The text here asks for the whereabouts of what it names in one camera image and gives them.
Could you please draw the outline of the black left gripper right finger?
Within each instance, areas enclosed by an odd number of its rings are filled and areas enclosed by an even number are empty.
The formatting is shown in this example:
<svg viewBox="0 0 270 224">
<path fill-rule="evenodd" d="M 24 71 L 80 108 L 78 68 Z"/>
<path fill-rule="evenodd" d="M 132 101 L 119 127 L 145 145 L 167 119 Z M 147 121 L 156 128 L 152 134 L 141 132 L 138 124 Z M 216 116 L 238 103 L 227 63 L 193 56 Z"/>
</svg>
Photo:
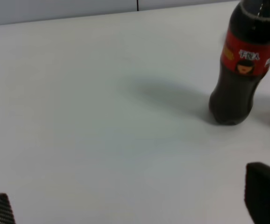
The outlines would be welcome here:
<svg viewBox="0 0 270 224">
<path fill-rule="evenodd" d="M 244 202 L 255 224 L 270 224 L 270 166 L 246 165 Z"/>
</svg>

